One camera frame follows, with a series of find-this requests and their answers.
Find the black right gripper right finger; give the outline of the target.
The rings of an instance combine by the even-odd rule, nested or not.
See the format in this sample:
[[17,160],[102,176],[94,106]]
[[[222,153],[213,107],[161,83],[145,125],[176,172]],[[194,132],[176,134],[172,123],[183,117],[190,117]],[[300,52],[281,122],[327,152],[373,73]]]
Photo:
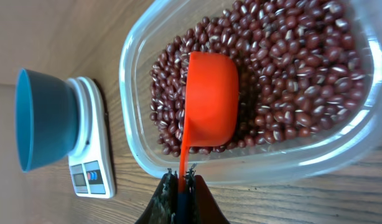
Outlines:
[[186,172],[186,221],[192,224],[229,224],[201,175],[196,164]]

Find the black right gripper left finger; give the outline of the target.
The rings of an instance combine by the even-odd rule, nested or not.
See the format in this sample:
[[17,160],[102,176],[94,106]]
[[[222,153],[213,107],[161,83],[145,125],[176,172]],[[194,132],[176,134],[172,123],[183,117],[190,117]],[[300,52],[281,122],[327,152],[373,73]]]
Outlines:
[[151,200],[135,224],[174,224],[177,209],[178,176],[168,169]]

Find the orange measuring scoop blue handle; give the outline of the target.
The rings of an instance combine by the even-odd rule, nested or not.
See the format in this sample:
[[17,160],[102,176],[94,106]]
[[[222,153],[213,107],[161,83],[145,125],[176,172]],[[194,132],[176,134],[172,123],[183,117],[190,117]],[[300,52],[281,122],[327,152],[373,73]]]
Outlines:
[[191,52],[182,136],[176,222],[186,221],[185,176],[190,169],[189,149],[227,143],[235,132],[238,114],[238,72],[227,56]]

